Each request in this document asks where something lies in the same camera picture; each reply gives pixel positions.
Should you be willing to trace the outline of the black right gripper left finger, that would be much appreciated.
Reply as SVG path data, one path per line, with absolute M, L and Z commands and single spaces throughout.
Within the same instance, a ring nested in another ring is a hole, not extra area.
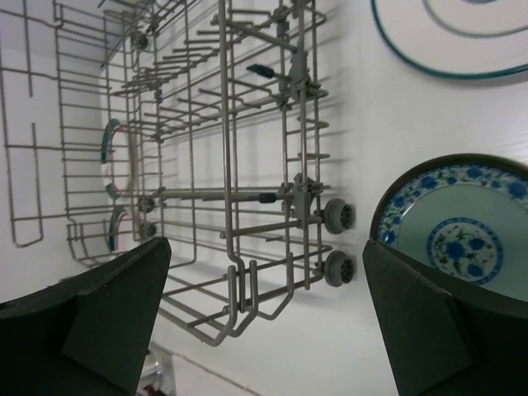
M 172 250 L 156 237 L 1 304 L 3 395 L 134 395 Z

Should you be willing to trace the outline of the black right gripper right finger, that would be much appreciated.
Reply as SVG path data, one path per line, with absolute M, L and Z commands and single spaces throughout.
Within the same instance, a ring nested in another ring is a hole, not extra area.
M 365 274 L 398 393 L 525 395 L 527 303 L 376 241 Z

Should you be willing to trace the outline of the blue floral green plate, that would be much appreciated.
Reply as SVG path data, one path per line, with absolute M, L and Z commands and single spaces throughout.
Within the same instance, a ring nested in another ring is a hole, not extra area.
M 477 153 L 433 158 L 380 200 L 370 239 L 472 285 L 527 299 L 527 166 Z

